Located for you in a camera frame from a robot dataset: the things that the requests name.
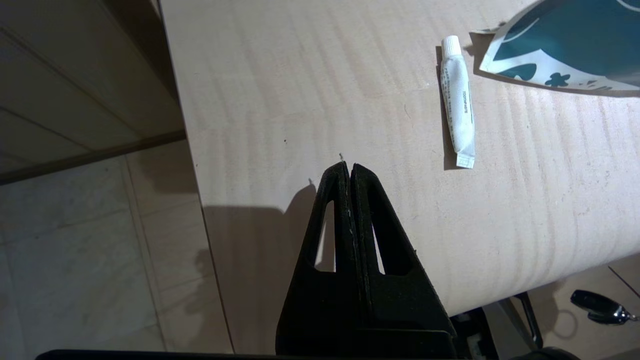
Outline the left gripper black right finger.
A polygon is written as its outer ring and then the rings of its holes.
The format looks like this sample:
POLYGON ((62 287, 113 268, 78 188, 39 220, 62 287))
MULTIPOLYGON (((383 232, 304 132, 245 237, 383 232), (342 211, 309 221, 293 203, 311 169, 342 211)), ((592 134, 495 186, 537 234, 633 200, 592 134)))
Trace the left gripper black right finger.
POLYGON ((363 336, 373 354, 455 354, 457 335, 379 178, 350 174, 363 336))

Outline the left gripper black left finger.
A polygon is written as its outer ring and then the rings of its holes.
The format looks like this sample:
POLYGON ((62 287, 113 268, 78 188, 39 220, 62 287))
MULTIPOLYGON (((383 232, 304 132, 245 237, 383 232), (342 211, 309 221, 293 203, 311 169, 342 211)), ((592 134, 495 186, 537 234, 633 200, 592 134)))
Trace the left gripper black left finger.
POLYGON ((360 264, 350 174, 338 162, 322 174, 276 328, 277 354, 345 354, 361 320, 360 264), (315 267, 327 205, 334 206, 333 272, 315 267))

